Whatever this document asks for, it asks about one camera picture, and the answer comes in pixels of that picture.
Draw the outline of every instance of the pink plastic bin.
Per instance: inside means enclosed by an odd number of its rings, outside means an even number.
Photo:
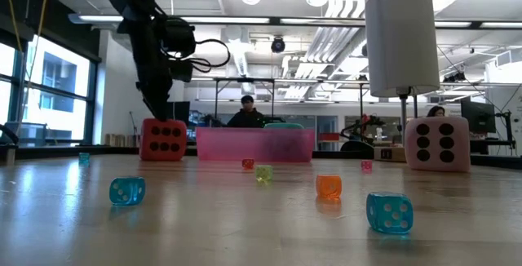
[[[202,161],[310,162],[313,129],[196,129],[197,156]]]

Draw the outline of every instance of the man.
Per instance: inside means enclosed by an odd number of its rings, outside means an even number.
[[[228,127],[263,127],[263,115],[254,108],[254,98],[245,95],[241,98],[243,109],[228,122]]]

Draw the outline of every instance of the person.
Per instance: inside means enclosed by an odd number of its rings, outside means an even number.
[[[427,117],[444,117],[446,115],[446,110],[440,106],[435,106],[430,109],[427,113]]]
[[[243,108],[228,122],[228,127],[263,127],[263,115],[254,108],[254,98],[245,95],[241,98]]]

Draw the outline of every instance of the white cylinder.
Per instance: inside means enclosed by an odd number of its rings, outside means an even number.
[[[438,90],[433,1],[368,0],[365,10],[371,95]]]

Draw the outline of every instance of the yellow cable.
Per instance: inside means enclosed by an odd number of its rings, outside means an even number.
[[[47,0],[43,0],[42,11],[40,13],[40,22],[38,24],[38,33],[37,33],[37,39],[36,39],[36,46],[35,46],[35,49],[34,49],[34,57],[32,58],[33,63],[31,64],[31,71],[28,74],[27,95],[24,95],[22,108],[27,104],[27,100],[29,99],[29,90],[31,89],[31,85],[32,85],[31,77],[33,75],[34,58],[36,57],[36,54],[38,53],[38,43],[40,41],[40,36],[42,35],[43,21],[45,19],[45,14],[46,14],[46,5],[47,5]],[[10,11],[11,11],[11,20],[12,20],[13,26],[15,27],[15,35],[16,35],[16,41],[18,43],[18,49],[19,49],[20,52],[23,53],[24,50],[23,50],[23,47],[22,47],[22,43],[20,41],[20,34],[18,32],[18,26],[16,25],[15,9],[13,7],[12,0],[9,0],[9,8],[10,8]],[[19,133],[20,133],[21,120],[23,120],[23,119],[20,119],[20,121],[19,121],[18,127],[16,128],[16,135],[19,135]]]

